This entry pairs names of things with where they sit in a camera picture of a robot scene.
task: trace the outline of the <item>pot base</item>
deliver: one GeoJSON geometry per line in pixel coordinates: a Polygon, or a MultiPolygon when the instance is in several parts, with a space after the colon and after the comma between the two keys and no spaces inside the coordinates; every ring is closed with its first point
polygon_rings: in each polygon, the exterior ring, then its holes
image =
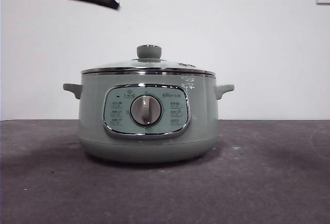
{"type": "Polygon", "coordinates": [[[169,145],[118,145],[97,143],[80,139],[82,147],[93,156],[129,163],[160,163],[181,161],[201,156],[217,142],[207,140],[169,145]]]}

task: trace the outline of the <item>white wall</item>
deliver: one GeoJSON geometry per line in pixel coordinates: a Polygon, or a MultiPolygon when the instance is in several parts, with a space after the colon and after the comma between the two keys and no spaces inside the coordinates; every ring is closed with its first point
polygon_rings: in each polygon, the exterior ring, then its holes
{"type": "Polygon", "coordinates": [[[1,119],[78,118],[80,71],[136,57],[216,72],[223,119],[330,119],[330,6],[316,0],[1,0],[1,119]]]}

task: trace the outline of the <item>electric cooker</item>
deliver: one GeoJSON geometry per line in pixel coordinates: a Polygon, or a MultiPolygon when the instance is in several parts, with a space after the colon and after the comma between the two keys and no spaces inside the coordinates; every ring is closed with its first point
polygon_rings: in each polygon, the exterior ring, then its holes
{"type": "Polygon", "coordinates": [[[82,147],[103,159],[155,163],[205,154],[218,140],[218,105],[234,85],[215,73],[160,59],[161,47],[142,45],[138,59],[81,72],[63,89],[80,99],[82,147]]]}

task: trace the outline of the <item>lid knob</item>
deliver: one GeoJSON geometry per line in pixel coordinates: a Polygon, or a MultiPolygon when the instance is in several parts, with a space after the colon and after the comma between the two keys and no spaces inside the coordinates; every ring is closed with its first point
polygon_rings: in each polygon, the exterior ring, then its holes
{"type": "Polygon", "coordinates": [[[160,58],[161,47],[157,45],[140,45],[136,49],[138,58],[160,58]]]}

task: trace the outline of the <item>dark fabric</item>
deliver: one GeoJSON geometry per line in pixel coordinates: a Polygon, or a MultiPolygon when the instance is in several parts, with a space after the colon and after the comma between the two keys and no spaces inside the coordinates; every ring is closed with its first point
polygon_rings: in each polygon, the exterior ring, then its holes
{"type": "Polygon", "coordinates": [[[330,121],[221,120],[205,156],[152,165],[86,155],[76,127],[1,122],[1,223],[330,223],[330,121]]]}

